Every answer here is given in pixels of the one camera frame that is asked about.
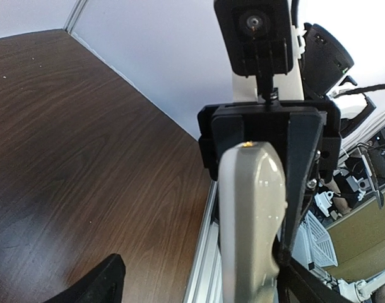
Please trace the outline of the white remote control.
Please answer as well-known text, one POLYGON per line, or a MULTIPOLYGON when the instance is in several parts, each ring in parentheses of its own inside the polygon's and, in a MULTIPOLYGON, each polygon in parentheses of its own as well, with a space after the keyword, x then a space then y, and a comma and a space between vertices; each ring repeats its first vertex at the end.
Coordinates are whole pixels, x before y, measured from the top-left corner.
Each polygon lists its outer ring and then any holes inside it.
POLYGON ((273 302, 273 244, 287 209, 285 173, 267 142, 225 151, 218 170, 224 302, 273 302))

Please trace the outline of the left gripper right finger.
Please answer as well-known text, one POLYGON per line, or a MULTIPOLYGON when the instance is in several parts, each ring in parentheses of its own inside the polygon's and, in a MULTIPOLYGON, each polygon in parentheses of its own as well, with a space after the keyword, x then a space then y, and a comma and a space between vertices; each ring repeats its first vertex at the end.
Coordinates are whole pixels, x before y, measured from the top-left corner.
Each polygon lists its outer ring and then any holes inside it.
POLYGON ((279 302, 350 302, 296 261, 280 269, 277 291, 279 302))

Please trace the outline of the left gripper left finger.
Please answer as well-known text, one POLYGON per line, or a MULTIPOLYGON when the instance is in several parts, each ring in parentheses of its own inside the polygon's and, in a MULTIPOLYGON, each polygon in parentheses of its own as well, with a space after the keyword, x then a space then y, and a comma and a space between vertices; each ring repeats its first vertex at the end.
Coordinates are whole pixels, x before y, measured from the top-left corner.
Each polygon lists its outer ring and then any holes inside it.
POLYGON ((46 302, 122 302, 126 266, 120 254, 110 254, 75 284, 46 302))

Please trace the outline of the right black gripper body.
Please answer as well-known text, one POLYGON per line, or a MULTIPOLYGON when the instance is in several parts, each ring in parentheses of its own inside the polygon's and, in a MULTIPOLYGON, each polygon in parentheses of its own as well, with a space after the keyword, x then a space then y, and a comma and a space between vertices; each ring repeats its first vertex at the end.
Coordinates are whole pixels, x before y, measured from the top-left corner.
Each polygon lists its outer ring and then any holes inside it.
POLYGON ((341 113, 332 101, 283 101, 267 106, 257 102, 213 104, 198 113, 201 136, 198 139, 203 165, 212 180, 218 179, 218 164, 229 148, 246 141, 271 143, 282 162, 287 161, 288 122, 297 114, 306 131, 314 132, 304 118, 306 113, 321 115, 322 132, 317 149, 321 152, 319 174, 330 181, 340 154, 341 113))

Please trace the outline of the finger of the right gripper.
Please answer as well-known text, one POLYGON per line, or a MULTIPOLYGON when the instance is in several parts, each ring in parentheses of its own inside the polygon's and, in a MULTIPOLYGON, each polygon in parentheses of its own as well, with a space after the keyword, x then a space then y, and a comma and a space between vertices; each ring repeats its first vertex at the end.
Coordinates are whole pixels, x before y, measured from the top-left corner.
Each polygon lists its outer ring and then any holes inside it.
POLYGON ((289 262, 292 255, 302 217, 304 194, 322 132, 323 119, 320 114, 290 115, 285 167, 288 206, 281 226, 279 262, 289 262))

